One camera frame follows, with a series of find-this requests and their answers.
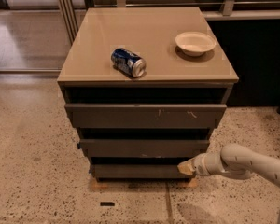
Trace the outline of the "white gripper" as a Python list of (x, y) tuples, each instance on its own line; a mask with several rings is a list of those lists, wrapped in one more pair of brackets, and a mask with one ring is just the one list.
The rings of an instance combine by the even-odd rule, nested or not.
[(218, 152), (203, 153), (194, 159), (180, 162), (177, 169), (184, 175), (223, 175), (226, 172)]

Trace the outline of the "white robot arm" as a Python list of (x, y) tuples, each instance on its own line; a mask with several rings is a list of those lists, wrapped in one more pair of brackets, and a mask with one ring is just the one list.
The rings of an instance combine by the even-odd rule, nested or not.
[[(280, 188), (280, 160), (238, 144), (228, 144), (217, 152), (199, 154), (179, 163), (177, 169), (184, 175), (221, 175), (239, 180), (256, 174)], [(280, 210), (277, 224), (280, 224)]]

